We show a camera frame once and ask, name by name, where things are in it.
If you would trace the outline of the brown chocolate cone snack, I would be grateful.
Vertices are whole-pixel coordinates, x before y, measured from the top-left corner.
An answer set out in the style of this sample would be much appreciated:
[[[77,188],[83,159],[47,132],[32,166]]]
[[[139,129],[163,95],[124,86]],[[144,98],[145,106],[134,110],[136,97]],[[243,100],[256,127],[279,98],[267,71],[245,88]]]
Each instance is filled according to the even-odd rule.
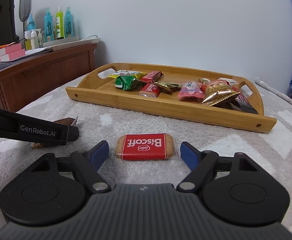
[[[41,142],[31,142],[32,148],[48,148],[55,146],[64,146],[67,142],[76,141],[79,138],[79,128],[77,127],[78,116],[75,118],[63,118],[54,121],[53,126],[56,139],[44,140]]]

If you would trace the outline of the red Biscoff biscuit packet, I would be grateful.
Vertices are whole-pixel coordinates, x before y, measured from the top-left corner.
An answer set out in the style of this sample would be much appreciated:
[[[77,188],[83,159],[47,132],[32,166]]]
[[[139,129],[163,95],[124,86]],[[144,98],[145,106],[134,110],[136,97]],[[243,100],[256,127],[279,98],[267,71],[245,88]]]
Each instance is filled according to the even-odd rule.
[[[167,133],[127,134],[118,139],[115,149],[122,160],[165,160],[174,154],[174,140]]]

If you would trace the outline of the red black snack bar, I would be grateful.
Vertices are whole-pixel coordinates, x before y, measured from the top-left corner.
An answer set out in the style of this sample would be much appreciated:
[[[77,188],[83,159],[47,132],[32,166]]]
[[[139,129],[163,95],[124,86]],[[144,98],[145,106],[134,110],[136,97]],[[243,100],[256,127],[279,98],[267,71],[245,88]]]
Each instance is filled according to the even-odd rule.
[[[242,111],[246,113],[258,114],[257,110],[249,103],[247,98],[243,95],[243,93],[236,87],[232,87],[236,92],[237,96],[233,101],[230,102],[233,109],[237,111]]]

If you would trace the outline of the pink pastry packet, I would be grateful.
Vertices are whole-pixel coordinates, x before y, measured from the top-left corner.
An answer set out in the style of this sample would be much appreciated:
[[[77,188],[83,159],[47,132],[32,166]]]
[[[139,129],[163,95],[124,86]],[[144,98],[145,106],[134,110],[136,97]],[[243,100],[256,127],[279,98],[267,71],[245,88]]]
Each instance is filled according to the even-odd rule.
[[[202,101],[205,98],[205,94],[201,89],[202,83],[198,81],[189,81],[182,84],[182,87],[178,94],[180,101],[185,100],[197,100]]]

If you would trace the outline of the red gold peanut bag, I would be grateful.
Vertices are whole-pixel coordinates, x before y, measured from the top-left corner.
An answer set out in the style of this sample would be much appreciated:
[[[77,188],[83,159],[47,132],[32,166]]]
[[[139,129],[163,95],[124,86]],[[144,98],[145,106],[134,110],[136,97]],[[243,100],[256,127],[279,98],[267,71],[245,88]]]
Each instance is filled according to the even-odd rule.
[[[201,104],[204,106],[216,106],[232,100],[240,94],[226,80],[221,79],[204,83],[203,92],[205,97]]]

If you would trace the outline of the gold foil snack packet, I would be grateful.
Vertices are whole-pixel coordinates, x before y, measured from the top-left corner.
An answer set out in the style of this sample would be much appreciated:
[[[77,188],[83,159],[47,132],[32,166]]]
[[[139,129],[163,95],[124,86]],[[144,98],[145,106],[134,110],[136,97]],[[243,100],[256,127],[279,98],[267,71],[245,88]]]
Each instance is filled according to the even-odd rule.
[[[180,84],[166,81],[157,81],[154,82],[154,85],[156,85],[159,88],[162,88],[166,93],[169,94],[177,92],[181,89]]]

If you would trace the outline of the clear white candy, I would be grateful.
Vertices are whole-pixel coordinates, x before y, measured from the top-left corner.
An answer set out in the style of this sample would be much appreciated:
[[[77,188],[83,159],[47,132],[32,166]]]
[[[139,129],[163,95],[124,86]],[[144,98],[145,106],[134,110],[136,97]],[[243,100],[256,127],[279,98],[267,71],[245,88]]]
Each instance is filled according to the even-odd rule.
[[[238,85],[238,82],[235,81],[234,79],[228,79],[228,78],[225,78],[225,77],[220,77],[219,79],[225,81],[229,86]]]

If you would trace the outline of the green foil snack packet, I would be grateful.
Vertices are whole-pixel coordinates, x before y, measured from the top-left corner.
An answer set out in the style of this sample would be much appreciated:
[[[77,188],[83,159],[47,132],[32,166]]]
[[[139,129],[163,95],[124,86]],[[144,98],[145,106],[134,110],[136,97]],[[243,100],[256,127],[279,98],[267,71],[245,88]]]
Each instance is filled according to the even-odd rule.
[[[144,83],[134,76],[119,76],[115,79],[115,87],[124,91],[134,90],[143,85]]]

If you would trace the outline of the long red wafer bar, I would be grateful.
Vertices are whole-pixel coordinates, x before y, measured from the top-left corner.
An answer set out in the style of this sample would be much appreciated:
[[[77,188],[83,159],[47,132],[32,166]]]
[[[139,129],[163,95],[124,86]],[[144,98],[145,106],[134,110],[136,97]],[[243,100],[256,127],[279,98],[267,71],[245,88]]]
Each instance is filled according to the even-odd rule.
[[[163,73],[161,71],[153,70],[149,72],[148,74],[146,74],[145,76],[143,76],[142,78],[140,78],[140,81],[144,83],[156,82],[162,76],[163,76]]]

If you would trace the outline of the yellow biscuit packet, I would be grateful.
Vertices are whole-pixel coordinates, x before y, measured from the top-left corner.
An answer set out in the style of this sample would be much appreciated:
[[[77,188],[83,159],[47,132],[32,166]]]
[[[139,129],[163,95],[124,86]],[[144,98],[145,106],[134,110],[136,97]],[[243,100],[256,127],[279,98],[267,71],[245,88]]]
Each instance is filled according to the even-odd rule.
[[[108,77],[116,79],[119,76],[133,76],[137,79],[140,79],[144,77],[147,73],[146,72],[139,72],[135,70],[118,70],[112,74],[110,74]]]

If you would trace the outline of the clear bag nougat snack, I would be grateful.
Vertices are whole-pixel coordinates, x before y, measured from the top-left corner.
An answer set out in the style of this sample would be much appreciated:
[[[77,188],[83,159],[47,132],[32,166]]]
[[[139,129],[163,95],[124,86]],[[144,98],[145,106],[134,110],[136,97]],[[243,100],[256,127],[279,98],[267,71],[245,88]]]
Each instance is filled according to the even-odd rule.
[[[207,78],[199,78],[198,79],[198,81],[202,84],[202,85],[204,85],[204,84],[206,84],[206,83],[209,83],[210,82],[210,80],[209,79],[207,79]]]

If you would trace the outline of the brown wooden cabinet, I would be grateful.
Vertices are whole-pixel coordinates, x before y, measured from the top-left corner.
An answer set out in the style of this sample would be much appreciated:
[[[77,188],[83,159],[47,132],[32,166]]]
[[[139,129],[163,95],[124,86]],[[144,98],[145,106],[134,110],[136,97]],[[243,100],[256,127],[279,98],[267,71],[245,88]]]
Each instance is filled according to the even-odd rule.
[[[0,108],[16,112],[46,93],[95,69],[90,43],[39,54],[0,71]]]

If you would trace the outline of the pink paper stack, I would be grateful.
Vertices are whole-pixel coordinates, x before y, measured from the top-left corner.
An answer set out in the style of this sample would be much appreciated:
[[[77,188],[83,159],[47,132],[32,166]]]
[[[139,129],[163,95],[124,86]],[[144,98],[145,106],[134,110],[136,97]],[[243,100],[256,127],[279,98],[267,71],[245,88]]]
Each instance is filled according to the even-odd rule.
[[[20,43],[11,43],[9,45],[0,46],[0,62],[12,61],[25,55],[25,49]]]

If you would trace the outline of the teal spray bottle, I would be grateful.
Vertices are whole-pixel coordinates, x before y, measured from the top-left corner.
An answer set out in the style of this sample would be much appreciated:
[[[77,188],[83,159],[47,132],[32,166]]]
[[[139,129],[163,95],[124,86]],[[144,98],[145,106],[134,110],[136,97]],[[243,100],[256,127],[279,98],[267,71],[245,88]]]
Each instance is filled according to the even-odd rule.
[[[53,33],[53,17],[49,8],[46,8],[46,15],[44,17],[44,32],[45,42],[51,42],[55,39]]]
[[[73,28],[73,15],[71,14],[70,7],[66,8],[66,13],[64,17],[64,37],[69,38],[73,37],[74,28]]]

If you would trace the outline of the green spray bottle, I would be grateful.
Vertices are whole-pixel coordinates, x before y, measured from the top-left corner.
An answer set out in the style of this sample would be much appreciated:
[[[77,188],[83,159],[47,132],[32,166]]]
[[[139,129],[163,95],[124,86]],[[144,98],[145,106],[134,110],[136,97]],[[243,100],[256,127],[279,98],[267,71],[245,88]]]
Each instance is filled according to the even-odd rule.
[[[60,6],[58,6],[56,13],[56,37],[57,40],[64,38],[64,22],[63,22],[63,12]]]

